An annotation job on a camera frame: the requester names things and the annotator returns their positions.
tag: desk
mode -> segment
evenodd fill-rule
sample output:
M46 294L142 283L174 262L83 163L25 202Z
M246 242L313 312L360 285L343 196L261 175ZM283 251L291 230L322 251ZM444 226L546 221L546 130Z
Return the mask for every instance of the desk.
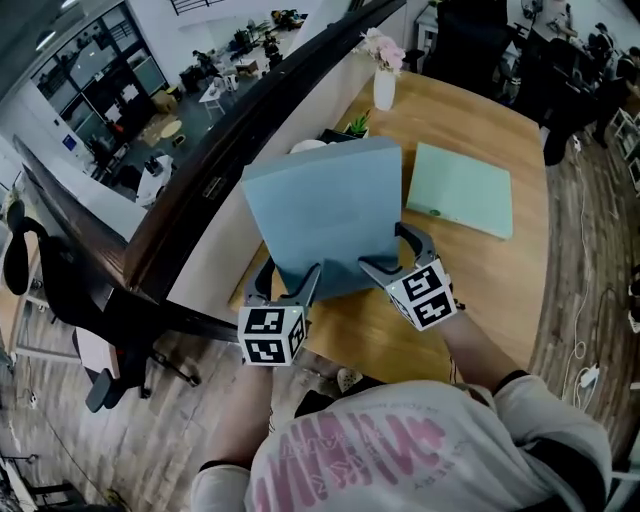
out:
M527 368L533 351L547 269L546 172L535 123L473 93L412 73L398 79L393 108L373 108L373 81L358 94L338 127L371 109L371 136L402 146L403 200L411 183L416 144L425 142L483 160L511 172L514 236L485 233L405 210L402 220L429 233L455 296L469 315L515 361ZM266 258L254 257L232 299L242 305L247 276ZM401 245L400 261L411 264ZM274 278L273 296L284 290ZM385 382L448 381L449 354L435 330L416 331L382 290L367 290L313 305L305 348Z
M209 85L209 87L207 87L207 90L204 91L202 98L200 98L200 101L198 102L198 103L204 103L204 108L207 110L207 114L209 114L210 119L213 119L211 115L211 109L219 108L220 111L222 112L222 115L225 114L224 109L222 108L222 105L220 105L221 95L222 94L220 93L220 89L218 89L214 80L214 82L211 85ZM209 107L209 102L215 102L215 105L212 107Z
M158 163L162 167L162 172L157 176L151 174L147 169L142 171L142 178L138 185L136 193L136 204L140 206L149 206L156 200L156 196L162 187L164 187L169 178L171 178L171 166L173 158L169 155L162 155L157 158Z

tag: black railing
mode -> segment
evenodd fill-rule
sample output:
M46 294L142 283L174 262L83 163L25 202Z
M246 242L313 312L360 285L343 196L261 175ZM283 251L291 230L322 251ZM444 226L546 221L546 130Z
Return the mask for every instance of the black railing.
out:
M180 16L182 13L192 11L193 9L199 9L200 7L209 7L213 4L219 4L225 0L171 0L173 9L176 11L176 15Z

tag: black office chair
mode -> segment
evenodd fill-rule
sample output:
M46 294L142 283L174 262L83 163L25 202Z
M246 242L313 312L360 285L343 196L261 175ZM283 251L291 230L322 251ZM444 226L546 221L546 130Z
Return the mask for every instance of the black office chair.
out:
M120 300L107 303L105 310L101 311L85 290L71 253L62 239L49 236L38 222L25 217L21 201L10 206L7 224L12 238L5 255L3 272L9 290L22 295L29 286L25 234L32 231L38 237L42 281L53 314L67 324L91 331L116 348L120 378L114 379L107 369L100 374L87 369L94 383L86 399L92 412L103 406L107 409L115 407L129 388L140 387L141 398L147 398L149 390L144 387L144 381L148 358L174 371L191 386L200 384L198 377L180 372L165 356L153 349L153 343L167 330L157 306L115 289L112 293L121 294ZM77 350L75 334L74 345Z
M493 74L511 38L506 23L492 16L438 9L438 39L423 74L491 98Z

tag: ceiling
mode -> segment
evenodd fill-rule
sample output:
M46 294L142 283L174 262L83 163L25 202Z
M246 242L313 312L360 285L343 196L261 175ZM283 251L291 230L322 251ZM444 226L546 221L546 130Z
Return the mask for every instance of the ceiling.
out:
M0 0L0 101L39 57L40 34L53 29L62 35L85 18L87 1L94 7L101 0L82 0L61 13L63 1Z

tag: light green folder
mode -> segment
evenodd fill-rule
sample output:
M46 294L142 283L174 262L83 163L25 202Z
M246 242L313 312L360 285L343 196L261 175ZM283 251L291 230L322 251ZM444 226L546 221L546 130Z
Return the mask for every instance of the light green folder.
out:
M513 236L509 172L428 144L418 144L407 208Z

